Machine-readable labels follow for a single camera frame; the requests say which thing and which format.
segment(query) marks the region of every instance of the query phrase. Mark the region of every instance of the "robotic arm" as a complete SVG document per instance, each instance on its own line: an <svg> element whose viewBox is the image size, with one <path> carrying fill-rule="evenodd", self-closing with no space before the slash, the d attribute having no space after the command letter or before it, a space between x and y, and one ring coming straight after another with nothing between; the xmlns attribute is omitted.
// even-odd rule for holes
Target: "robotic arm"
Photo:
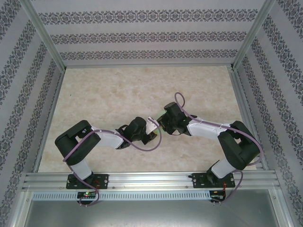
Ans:
<svg viewBox="0 0 303 227"><path fill-rule="evenodd" d="M192 118L204 122L200 123L186 116L175 102L167 104L164 110L165 114L157 121L168 134L172 135L177 130L180 134L206 137L221 144L225 158L216 162L207 171L207 179L212 185L236 169L243 170L259 154L259 148L253 141L242 134L222 127L240 130L253 137L240 121L232 124L217 124L192 115Z"/></svg>
<svg viewBox="0 0 303 227"><path fill-rule="evenodd" d="M83 120L61 134L55 140L55 145L72 171L81 180L85 180L85 182L90 184L94 179L94 174L89 168L85 157L96 145L114 149L129 147L130 143L128 141L142 141L145 145L156 138L157 135L152 132L154 129L156 129L155 125L149 120L146 122L141 117L136 117L129 125L123 125L117 130L98 130L98 128L91 126L88 121ZM77 137L82 139L96 130L98 131L83 140L75 152L69 156L70 151L78 146Z"/></svg>

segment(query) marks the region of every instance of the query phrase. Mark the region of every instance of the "wire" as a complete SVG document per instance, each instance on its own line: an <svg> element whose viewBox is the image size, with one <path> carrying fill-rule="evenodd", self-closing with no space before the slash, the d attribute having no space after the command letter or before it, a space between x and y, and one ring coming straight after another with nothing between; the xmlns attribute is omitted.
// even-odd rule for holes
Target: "wire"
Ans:
<svg viewBox="0 0 303 227"><path fill-rule="evenodd" d="M179 102L178 102L178 100L177 100L177 95L180 95L180 96L182 97L182 99L183 99L183 106L184 106L184 104L185 104L185 98L184 98L184 96L183 96L180 92L176 92L176 93L175 93L175 100L176 100L176 103L177 103L177 105L179 106L179 108L180 108L180 109L181 109L189 118L191 118L192 120L194 120L194 121L196 121L196 122L199 122L199 123L202 123L202 124L208 124L208 125L216 126L216 127L219 127L219 128L228 129L228 130L231 130L231 131L233 131L233 132L235 132L235 133L237 132L237 133L239 133L239 134L241 134L241 135L247 137L248 139L250 139L251 141L253 141L253 142L257 145L257 147L258 147L258 149L259 149L259 151L260 151L260 157L259 157L259 159L258 159L257 161L255 161L255 162L253 162L253 163L249 163L247 166L253 166L253 165L259 163L259 162L262 160L262 158L263 158L263 156L264 156L264 152L263 152L263 149L262 149L261 145L258 143L258 141L256 141L255 138L253 138L252 136L250 136L249 134L247 134L247 133L245 133L245 132L242 132L242 131L240 131L240 130L238 130L238 129L234 129L234 128L229 127L229 126L225 126L225 125L221 125L221 124L216 124L216 123L212 123L212 122L206 122L206 121L204 121L204 120L197 120L196 118L192 117L188 112L186 112L186 111L183 109L183 106L181 106L181 105L179 104Z"/></svg>
<svg viewBox="0 0 303 227"><path fill-rule="evenodd" d="M237 186L235 187L235 189L229 194L229 196L225 199L225 200L223 200L223 201L219 201L219 200L217 200L217 199L214 199L214 198L212 198L212 200L214 200L214 201L216 201L217 203L219 203L219 204L222 204L222 203L225 203L226 201L228 201L234 194L235 194L235 192L237 191L237 189L240 187L240 184L242 183L242 180L243 180L243 172L241 171L241 170L235 170L235 171L233 171L233 173L236 173L236 172L240 172L241 173L241 178L240 178L240 180L239 180L239 183L237 184Z"/></svg>
<svg viewBox="0 0 303 227"><path fill-rule="evenodd" d="M124 136L116 133L116 132L113 132L113 131L110 131L110 130L104 130L104 129L98 129L98 130L93 130L91 132L89 132L89 134L87 134L68 154L67 156L65 156L65 158L63 159L63 162L66 162L66 160L78 149L78 147L89 137L91 136L92 134L96 133L96 132L106 132L106 133L111 133L111 134L114 134L122 139L124 139L126 142L128 142L130 145L132 145L134 148L137 148L138 150L140 151L153 151L155 149L157 149L161 142L162 142L162 133L161 133L161 129L160 129L160 126L155 122L153 121L151 118L149 118L149 120L154 124L156 125L157 129L159 130L159 134L160 134L160 139L159 139L159 142L158 144L154 147L154 148L151 148L151 149L142 149L138 146L136 146L135 144L133 144L131 141L129 141L127 138L125 138ZM83 199L83 197L81 197L79 199L79 204L80 206L85 206L85 207L89 207L89 206L92 206L94 204L96 204L99 199L100 199L100 193L99 193L99 190L97 188L95 188L94 186L90 185L89 183L86 183L84 180L82 180L75 172L74 170L72 169L71 166L67 165L70 170L72 171L72 173L74 174L74 176L77 178L78 181L80 181L81 183L83 183L84 185L88 186L89 188L95 190L95 192L97 193L98 197L95 201L91 202L90 204L82 204L81 203L81 200Z"/></svg>
<svg viewBox="0 0 303 227"><path fill-rule="evenodd" d="M225 196L226 195L226 182L225 181L223 182L223 190L222 190L222 192L224 192L223 196Z"/></svg>

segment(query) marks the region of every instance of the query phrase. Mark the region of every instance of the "enclosure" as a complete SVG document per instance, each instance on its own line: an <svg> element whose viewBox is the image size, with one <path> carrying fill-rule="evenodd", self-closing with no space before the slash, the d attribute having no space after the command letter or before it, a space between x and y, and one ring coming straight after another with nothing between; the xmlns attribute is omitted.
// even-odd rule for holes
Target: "enclosure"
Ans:
<svg viewBox="0 0 303 227"><path fill-rule="evenodd" d="M302 4L1 0L0 225L303 226ZM233 197L211 204L222 188L188 177L224 158L219 143L163 132L151 152L95 147L86 159L107 189L80 207L55 139L83 119L157 119L175 92L190 114L242 121L261 144Z"/></svg>

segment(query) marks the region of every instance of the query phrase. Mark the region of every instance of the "metal panel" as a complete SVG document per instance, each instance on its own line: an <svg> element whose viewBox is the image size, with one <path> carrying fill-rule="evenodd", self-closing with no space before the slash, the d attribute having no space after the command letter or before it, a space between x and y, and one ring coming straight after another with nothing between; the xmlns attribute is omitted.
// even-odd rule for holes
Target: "metal panel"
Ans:
<svg viewBox="0 0 303 227"><path fill-rule="evenodd" d="M75 201L78 192L34 192L33 201ZM210 200L209 191L166 191L166 192L113 192L100 194L102 201L159 201L159 200Z"/></svg>
<svg viewBox="0 0 303 227"><path fill-rule="evenodd" d="M23 227L25 225L25 221L27 219L29 208L32 202L32 196L32 192L21 192L18 203L16 205L16 209L8 226Z"/></svg>
<svg viewBox="0 0 303 227"><path fill-rule="evenodd" d="M226 204L209 201L32 201L27 227L277 227L267 190L238 191Z"/></svg>

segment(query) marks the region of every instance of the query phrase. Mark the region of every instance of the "connector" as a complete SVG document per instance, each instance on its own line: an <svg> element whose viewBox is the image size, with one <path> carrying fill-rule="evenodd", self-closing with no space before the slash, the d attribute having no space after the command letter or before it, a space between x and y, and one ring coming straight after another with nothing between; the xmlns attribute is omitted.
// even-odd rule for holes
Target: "connector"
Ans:
<svg viewBox="0 0 303 227"><path fill-rule="evenodd" d="M154 120L152 117L148 117L146 119L146 134L147 135L150 134L155 129L157 129L157 126L154 123L152 123L150 121L150 119L152 119L157 125L159 125L159 123L156 120Z"/></svg>

